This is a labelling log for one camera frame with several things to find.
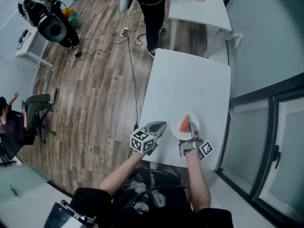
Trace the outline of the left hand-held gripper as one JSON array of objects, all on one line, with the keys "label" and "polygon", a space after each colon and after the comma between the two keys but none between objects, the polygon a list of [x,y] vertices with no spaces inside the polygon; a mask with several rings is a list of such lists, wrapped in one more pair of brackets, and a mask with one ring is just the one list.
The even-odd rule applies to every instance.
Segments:
[{"label": "left hand-held gripper", "polygon": [[133,151],[151,155],[159,146],[157,141],[166,131],[165,121],[148,123],[145,127],[135,130],[130,136],[130,147]]}]

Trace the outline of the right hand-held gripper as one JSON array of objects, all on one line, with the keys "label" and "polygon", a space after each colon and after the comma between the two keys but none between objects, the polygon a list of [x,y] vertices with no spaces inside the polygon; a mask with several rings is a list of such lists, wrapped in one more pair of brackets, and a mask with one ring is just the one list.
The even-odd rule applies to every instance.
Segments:
[{"label": "right hand-held gripper", "polygon": [[191,134],[191,140],[182,141],[179,140],[179,155],[184,157],[186,153],[192,149],[198,149],[199,159],[202,160],[210,155],[214,148],[209,141],[203,141],[199,135],[199,131],[194,122],[189,122],[189,130]]}]

